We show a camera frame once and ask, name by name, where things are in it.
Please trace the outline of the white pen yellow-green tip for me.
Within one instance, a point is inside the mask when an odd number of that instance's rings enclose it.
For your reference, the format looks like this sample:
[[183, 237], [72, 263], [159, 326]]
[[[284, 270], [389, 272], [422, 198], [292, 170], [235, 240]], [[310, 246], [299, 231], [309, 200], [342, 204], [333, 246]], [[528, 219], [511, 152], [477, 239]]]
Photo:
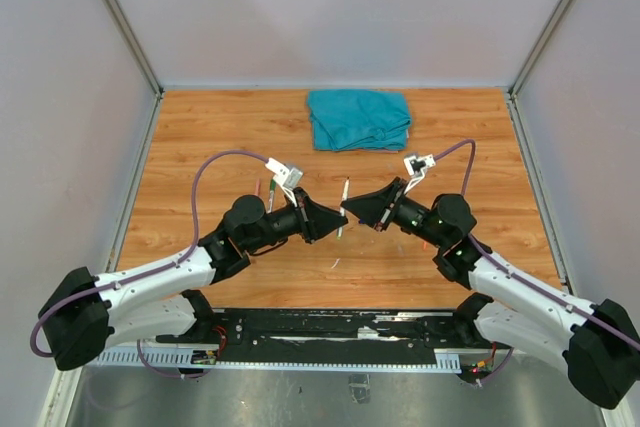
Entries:
[[[347, 200], [347, 198], [348, 198], [348, 194], [349, 194], [349, 187], [350, 187], [350, 178], [349, 178], [349, 177], [347, 177], [347, 178], [345, 179], [344, 186], [343, 186], [343, 191], [342, 191], [342, 195], [341, 195], [341, 202], [342, 202], [342, 201]], [[342, 205], [340, 205], [340, 209], [339, 209], [339, 211], [340, 211], [340, 214], [341, 214], [341, 216], [343, 217], [343, 219], [346, 221], [346, 220], [347, 220], [347, 219], [346, 219], [346, 211], [345, 211], [345, 209], [342, 207]], [[344, 231], [344, 226], [345, 226], [345, 225], [346, 225], [346, 224], [343, 224], [342, 226], [340, 226], [340, 227], [337, 229], [337, 232], [336, 232], [336, 238], [337, 238], [338, 240], [340, 240], [340, 239], [342, 238], [343, 231]]]

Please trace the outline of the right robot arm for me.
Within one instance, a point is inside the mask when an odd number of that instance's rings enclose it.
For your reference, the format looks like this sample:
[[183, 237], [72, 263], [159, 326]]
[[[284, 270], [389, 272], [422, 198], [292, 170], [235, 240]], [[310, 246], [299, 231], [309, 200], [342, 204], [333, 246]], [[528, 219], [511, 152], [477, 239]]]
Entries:
[[619, 303], [595, 303], [518, 269], [479, 242], [477, 221], [461, 194], [441, 194], [426, 207], [405, 193], [402, 179], [345, 199], [342, 208], [369, 227], [390, 224], [436, 247], [443, 277], [471, 291], [457, 309], [455, 339], [521, 350], [556, 368], [593, 404], [612, 410], [639, 380], [639, 334]]

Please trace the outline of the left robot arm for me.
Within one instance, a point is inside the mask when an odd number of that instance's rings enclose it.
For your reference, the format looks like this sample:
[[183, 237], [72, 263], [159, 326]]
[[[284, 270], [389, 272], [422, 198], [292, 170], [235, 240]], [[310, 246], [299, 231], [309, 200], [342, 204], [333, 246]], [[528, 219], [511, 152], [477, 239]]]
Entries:
[[82, 367], [104, 350], [156, 336], [200, 343], [214, 330], [199, 288], [229, 279], [292, 236], [313, 244], [347, 223], [339, 211], [314, 202], [301, 188], [286, 205], [267, 211], [248, 194], [235, 200], [218, 227], [195, 245], [129, 270], [93, 275], [68, 272], [38, 314], [49, 356], [61, 371]]

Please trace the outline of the black tipped white pen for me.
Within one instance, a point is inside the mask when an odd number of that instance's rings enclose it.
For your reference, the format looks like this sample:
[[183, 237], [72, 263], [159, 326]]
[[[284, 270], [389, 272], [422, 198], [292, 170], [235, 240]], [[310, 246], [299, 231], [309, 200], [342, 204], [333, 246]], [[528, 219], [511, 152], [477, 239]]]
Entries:
[[269, 193], [268, 193], [268, 203], [267, 203], [268, 213], [271, 213], [274, 208], [276, 188], [277, 188], [276, 181], [272, 178], [269, 183]]

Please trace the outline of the teal folded cloth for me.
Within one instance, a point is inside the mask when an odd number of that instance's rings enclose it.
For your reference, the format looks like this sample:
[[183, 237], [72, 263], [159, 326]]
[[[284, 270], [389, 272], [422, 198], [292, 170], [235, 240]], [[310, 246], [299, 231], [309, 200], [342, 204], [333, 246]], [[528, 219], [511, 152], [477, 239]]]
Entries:
[[318, 151], [402, 151], [412, 125], [404, 94], [366, 89], [312, 90], [306, 105]]

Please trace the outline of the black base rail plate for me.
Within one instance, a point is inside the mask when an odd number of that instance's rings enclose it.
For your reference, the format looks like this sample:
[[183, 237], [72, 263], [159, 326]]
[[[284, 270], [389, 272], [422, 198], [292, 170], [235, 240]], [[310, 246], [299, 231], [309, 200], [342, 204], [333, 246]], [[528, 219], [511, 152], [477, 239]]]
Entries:
[[433, 363], [438, 349], [492, 347], [457, 327], [451, 309], [215, 309], [205, 326], [156, 341], [204, 345], [222, 336], [224, 361], [259, 364], [418, 365]]

